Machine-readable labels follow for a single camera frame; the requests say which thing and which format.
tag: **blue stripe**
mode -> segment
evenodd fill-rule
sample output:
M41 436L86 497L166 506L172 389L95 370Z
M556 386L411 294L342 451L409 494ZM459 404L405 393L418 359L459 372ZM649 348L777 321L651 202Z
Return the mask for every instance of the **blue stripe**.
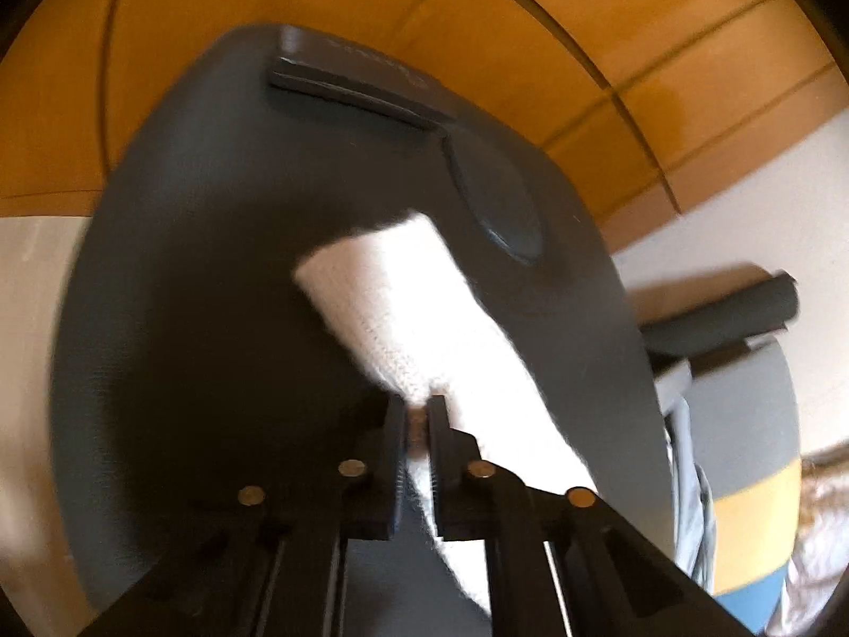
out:
M787 575L786 565L757 582L746 584L744 587L722 593L714 598L740 623L757 634L767 626L767 621L778 604L785 575Z

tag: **black metal clamp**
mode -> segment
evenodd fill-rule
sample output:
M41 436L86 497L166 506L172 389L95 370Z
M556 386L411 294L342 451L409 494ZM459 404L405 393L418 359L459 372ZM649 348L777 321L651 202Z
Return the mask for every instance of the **black metal clamp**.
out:
M525 487L450 427L443 398L427 414L437 528L485 540L493 637L564 637L564 609L575 637L750 634L595 493ZM346 543L392 537L405 440L406 408L390 398L350 459L303 473L280 500L248 487L197 511L82 634L341 637Z

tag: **white wall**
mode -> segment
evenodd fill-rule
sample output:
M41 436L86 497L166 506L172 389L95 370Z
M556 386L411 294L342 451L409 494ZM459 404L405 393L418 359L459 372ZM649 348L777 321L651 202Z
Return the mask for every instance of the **white wall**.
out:
M849 439L849 110L614 259L641 319L733 289L750 264L790 273L801 310L779 340L802 452Z
M88 218L0 218L0 584L37 637L88 623L50 469L50 353Z

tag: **white towel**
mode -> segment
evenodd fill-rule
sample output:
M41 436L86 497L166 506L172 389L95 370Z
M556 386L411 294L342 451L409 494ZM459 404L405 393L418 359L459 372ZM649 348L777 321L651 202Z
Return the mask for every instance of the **white towel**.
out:
M420 406L442 394L451 427L481 456L552 493L595 489L557 431L504 331L474 299L443 238L423 214L320 248L294 280L362 369L411 408L408 470L424 515L460 587L489 610L483 542L436 536Z

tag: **metal rivet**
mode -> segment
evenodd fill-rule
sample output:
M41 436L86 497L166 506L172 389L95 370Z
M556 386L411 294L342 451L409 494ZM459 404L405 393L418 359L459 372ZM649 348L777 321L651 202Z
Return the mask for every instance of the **metal rivet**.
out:
M339 463L339 473L346 479L356 479L368 471L366 463L361 459L346 459Z
M588 488L571 488L566 497L576 508L592 508L595 505L595 493Z
M246 486L239 491L239 495L236 497L243 505L259 505L265 500L265 491L258 486Z
M495 474L495 466L485 459L474 459L467 464L466 470L474 476L475 479L488 479Z

